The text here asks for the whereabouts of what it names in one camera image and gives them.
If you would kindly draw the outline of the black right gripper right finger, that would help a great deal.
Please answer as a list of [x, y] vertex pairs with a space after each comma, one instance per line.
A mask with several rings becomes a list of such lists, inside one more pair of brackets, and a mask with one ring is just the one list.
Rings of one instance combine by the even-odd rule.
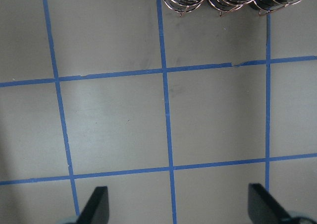
[[260, 183], [248, 185], [248, 215], [253, 224], [292, 224], [287, 211]]

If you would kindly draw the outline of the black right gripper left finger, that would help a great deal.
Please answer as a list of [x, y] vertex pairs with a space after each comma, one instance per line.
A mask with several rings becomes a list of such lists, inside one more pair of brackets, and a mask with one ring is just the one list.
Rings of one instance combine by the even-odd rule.
[[109, 221], [109, 201], [107, 186], [94, 189], [86, 206], [76, 220], [77, 224], [107, 224]]

